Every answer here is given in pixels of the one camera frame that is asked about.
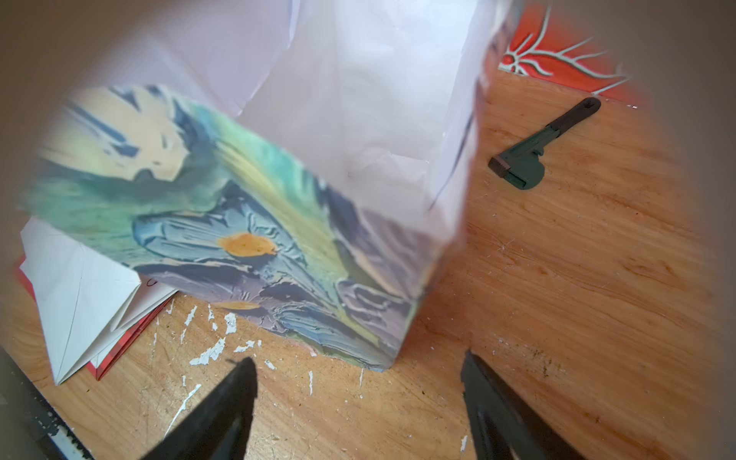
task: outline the paint chip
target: paint chip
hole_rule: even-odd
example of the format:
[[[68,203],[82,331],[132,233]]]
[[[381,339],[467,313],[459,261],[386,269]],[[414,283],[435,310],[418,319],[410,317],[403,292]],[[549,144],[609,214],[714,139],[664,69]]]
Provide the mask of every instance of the paint chip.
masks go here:
[[[191,322],[191,320],[194,319],[194,312],[195,311],[197,311],[197,306],[196,305],[194,306],[194,308],[191,309],[191,311],[189,312],[189,315],[187,315],[186,321],[184,321],[184,325],[185,326],[189,326],[189,323]]]
[[[218,340],[213,347],[206,349],[201,355],[199,355],[199,358],[194,358],[189,361],[189,364],[192,366],[198,366],[200,364],[206,366],[210,363],[210,358],[212,358],[212,361],[217,361],[217,358],[220,356],[220,353],[222,353],[224,349],[225,337]]]
[[[253,340],[249,340],[249,341],[245,342],[245,347],[238,346],[235,349],[235,353],[242,353],[244,351],[248,351],[249,348],[253,348],[253,345],[254,344],[255,344],[255,342]]]
[[[194,396],[194,393],[196,393],[200,388],[202,388],[202,384],[198,383],[197,386],[194,387],[192,391],[189,392],[189,396],[184,399],[184,402],[182,403],[181,407],[179,407],[179,410],[177,411],[177,414],[174,415],[174,419],[171,420],[171,423],[169,423],[169,427],[166,429],[166,432],[163,434],[164,437],[166,437],[167,434],[169,434],[169,430],[171,430],[171,427],[173,426],[174,422],[176,421],[179,414],[182,413],[182,411],[186,410],[186,403],[191,399],[192,396]]]
[[[225,315],[225,324],[227,324],[227,330],[225,331],[225,335],[238,331],[238,324],[236,323],[236,318],[235,318],[234,313],[228,313]]]

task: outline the paper bag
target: paper bag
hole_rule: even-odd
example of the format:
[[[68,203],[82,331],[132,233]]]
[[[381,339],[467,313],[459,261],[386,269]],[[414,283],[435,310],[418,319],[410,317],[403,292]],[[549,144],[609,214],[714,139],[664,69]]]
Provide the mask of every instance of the paper bag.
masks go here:
[[[217,8],[232,3],[198,13],[231,21]],[[130,53],[103,62],[91,78],[117,68],[129,84],[69,97],[24,207],[142,274],[386,369],[459,225],[478,73],[489,44],[498,61],[517,14],[508,0],[270,5],[286,45],[254,59],[265,77],[246,89],[219,78],[216,43],[177,53],[189,31],[207,37],[191,16],[144,27],[155,37],[164,21],[159,52],[184,63],[149,81]],[[238,33],[224,47],[242,54],[224,58],[247,63],[257,47],[238,49]],[[218,95],[205,101],[218,110],[198,94]]]

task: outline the abstract painting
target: abstract painting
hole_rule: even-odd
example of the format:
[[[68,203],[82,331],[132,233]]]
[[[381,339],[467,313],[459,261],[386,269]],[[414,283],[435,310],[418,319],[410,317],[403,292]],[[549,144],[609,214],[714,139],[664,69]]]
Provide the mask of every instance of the abstract painting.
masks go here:
[[[641,105],[624,63],[589,35],[595,30],[576,25],[551,3],[529,2],[499,68]]]
[[[23,207],[281,336],[369,369],[395,359],[444,246],[164,86],[77,91]]]

